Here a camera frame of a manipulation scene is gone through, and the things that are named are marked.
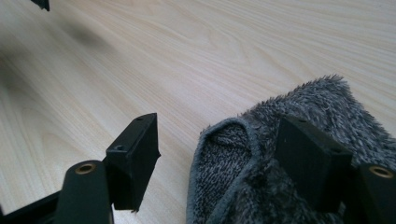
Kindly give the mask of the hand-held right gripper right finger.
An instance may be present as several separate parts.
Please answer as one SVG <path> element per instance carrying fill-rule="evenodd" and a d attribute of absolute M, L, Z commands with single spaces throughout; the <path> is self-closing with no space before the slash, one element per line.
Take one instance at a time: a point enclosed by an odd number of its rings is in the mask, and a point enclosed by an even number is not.
<path fill-rule="evenodd" d="M 285 116 L 279 123 L 275 158 L 314 210 L 338 210 L 350 150 L 308 121 Z"/>

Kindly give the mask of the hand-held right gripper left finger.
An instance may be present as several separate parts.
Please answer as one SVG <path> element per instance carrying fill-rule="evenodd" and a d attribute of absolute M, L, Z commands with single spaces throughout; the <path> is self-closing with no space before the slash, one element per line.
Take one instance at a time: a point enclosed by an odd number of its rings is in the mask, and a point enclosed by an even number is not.
<path fill-rule="evenodd" d="M 160 157 L 156 113 L 134 119 L 107 148 L 104 163 L 116 210 L 139 211 Z"/>

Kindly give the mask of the grey fluffy cloth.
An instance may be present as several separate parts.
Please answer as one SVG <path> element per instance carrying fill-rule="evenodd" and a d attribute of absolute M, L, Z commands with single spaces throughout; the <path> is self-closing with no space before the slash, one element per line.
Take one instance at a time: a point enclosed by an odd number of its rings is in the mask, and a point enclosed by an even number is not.
<path fill-rule="evenodd" d="M 274 158 L 279 120 L 305 119 L 353 152 L 353 165 L 396 171 L 396 139 L 339 76 L 305 83 L 201 133 L 191 165 L 187 224 L 344 224 L 311 209 Z"/>

